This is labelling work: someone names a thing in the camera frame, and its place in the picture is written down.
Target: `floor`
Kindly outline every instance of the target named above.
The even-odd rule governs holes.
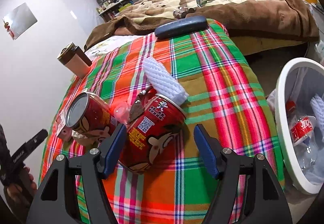
[[[285,196],[290,209],[293,224],[296,224],[306,213],[310,205],[313,203],[316,195],[305,195],[299,192],[292,184],[292,180],[284,169],[285,175]]]
[[[269,95],[276,87],[277,79],[285,64],[293,58],[304,57],[306,51],[307,43],[304,43],[292,47],[262,51],[245,56],[245,58],[257,76],[265,95]]]

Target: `red tin can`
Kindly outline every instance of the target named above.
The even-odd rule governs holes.
[[[82,92],[73,100],[65,122],[67,127],[88,138],[97,137],[99,142],[112,135],[117,126],[109,105],[90,92]]]
[[[129,125],[119,163],[132,172],[144,173],[179,134],[185,118],[179,106],[167,97],[156,94],[145,105],[144,113]]]

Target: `qr code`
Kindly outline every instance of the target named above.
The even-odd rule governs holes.
[[[151,128],[152,125],[154,125],[154,123],[149,118],[144,116],[144,119],[139,124],[138,129],[140,129],[143,133],[146,133]]]

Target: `small box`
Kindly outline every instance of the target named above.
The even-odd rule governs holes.
[[[200,8],[207,3],[207,0],[196,0],[196,1],[197,1],[197,6]]]

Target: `white trash bin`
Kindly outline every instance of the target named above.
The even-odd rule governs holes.
[[[293,185],[299,191],[305,194],[317,194],[322,185],[312,184],[299,167],[288,128],[286,102],[291,98],[296,103],[297,108],[302,109],[305,114],[314,115],[310,100],[316,93],[320,97],[324,95],[324,67],[311,59],[292,59],[282,69],[276,90],[275,119],[287,171]]]

